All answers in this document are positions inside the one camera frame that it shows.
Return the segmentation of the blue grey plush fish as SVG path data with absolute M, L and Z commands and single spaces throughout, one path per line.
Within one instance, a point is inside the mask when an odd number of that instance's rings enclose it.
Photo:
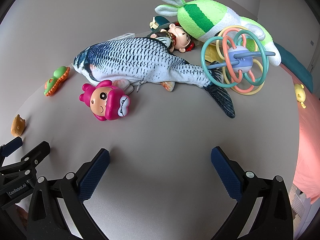
M 109 40 L 81 51 L 72 66 L 93 85 L 104 80 L 125 79 L 133 86 L 150 82 L 177 82 L 205 89 L 229 118 L 235 117 L 232 99 L 225 88 L 220 69 L 204 72 L 201 66 L 174 55 L 167 46 L 149 37 Z

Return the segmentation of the red black hair doll figure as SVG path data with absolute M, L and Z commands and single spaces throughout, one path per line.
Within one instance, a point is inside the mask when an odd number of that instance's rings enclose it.
M 161 41 L 170 52 L 178 50 L 180 53 L 185 53 L 195 47 L 191 36 L 179 24 L 170 23 L 168 27 L 152 33 L 150 37 Z

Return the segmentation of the colourful ring rattle ball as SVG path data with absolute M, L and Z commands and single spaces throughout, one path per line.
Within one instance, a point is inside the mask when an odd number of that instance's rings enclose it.
M 222 63 L 207 62 L 204 58 L 209 44 L 215 44 Z M 254 95 L 264 86 L 269 68 L 267 51 L 258 38 L 247 28 L 231 25 L 204 43 L 200 60 L 204 73 L 212 81 L 209 71 L 222 70 L 223 80 L 215 81 L 219 87 L 230 88 L 242 95 Z

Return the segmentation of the green white plush toy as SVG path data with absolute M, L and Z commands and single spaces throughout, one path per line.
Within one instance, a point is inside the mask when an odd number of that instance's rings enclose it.
M 164 4 L 157 6 L 155 12 L 164 17 L 176 17 L 180 26 L 193 38 L 206 42 L 228 26 L 242 26 L 251 31 L 267 51 L 275 53 L 269 57 L 269 63 L 273 66 L 280 65 L 280 52 L 271 34 L 260 23 L 240 16 L 230 7 L 214 0 L 161 1 Z

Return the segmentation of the pink bed cover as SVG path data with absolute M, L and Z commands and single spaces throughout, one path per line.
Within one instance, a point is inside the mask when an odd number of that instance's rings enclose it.
M 313 204 L 319 199 L 319 99 L 306 87 L 303 109 L 298 102 L 299 145 L 293 184 Z

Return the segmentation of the white printed paper strip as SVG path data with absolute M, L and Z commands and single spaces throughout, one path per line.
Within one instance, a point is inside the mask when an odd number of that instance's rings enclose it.
M 109 41 L 122 40 L 122 39 L 133 38 L 133 37 L 135 37 L 135 33 L 125 33 L 123 35 L 114 37 L 114 38 L 110 39 Z

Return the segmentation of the yellow plush duck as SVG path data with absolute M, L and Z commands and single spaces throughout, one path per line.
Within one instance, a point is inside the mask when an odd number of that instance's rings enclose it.
M 306 100 L 306 93 L 304 91 L 303 84 L 294 84 L 295 94 L 297 101 L 301 104 L 303 109 L 306 109 L 305 100 Z

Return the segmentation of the small brown bear toy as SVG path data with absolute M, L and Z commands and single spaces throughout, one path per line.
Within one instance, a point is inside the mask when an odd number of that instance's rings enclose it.
M 25 130 L 25 119 L 23 119 L 19 114 L 15 116 L 11 124 L 11 134 L 14 137 L 19 137 Z

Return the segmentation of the blue white blister pack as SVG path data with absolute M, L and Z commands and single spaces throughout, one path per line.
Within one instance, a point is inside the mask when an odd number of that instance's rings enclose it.
M 160 33 L 162 30 L 168 31 L 169 25 L 172 24 L 163 16 L 153 16 L 152 21 L 149 23 L 151 34 Z

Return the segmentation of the green orange frog toy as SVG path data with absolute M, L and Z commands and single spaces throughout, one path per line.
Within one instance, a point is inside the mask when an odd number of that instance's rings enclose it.
M 66 66 L 57 68 L 53 72 L 52 77 L 44 84 L 44 95 L 52 96 L 59 88 L 59 85 L 67 80 L 70 70 L 71 68 Z

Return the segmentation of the teal pillow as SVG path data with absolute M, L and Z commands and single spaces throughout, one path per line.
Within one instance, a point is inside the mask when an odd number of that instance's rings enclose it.
M 313 79 L 311 73 L 300 63 L 297 58 L 286 50 L 281 45 L 274 44 L 281 55 L 281 62 L 285 65 L 295 76 L 302 81 L 303 85 L 313 93 Z

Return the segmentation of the pink hooded doll figure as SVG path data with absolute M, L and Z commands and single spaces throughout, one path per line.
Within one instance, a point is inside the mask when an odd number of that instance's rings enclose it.
M 84 102 L 100 121 L 117 120 L 129 113 L 129 96 L 121 88 L 114 86 L 111 80 L 101 81 L 96 86 L 85 83 L 82 91 L 79 100 Z

